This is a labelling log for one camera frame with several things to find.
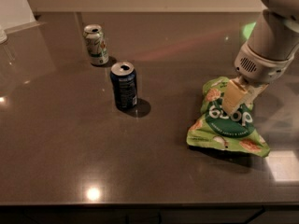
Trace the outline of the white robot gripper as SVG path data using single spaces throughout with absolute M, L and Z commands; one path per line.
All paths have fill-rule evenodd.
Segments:
M 263 84 L 251 87 L 248 91 L 247 85 L 238 78 L 230 79 L 222 99 L 222 109 L 231 116 L 244 103 L 248 95 L 246 106 L 253 105 L 254 100 L 272 83 L 281 77 L 294 59 L 294 55 L 282 61 L 269 60 L 256 54 L 248 43 L 245 43 L 235 59 L 235 70 L 250 84 Z

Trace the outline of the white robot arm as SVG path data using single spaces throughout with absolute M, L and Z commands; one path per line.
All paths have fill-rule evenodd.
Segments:
M 237 77 L 223 96 L 222 109 L 229 116 L 281 77 L 299 49 L 299 0 L 261 1 L 265 9 L 235 58 Z

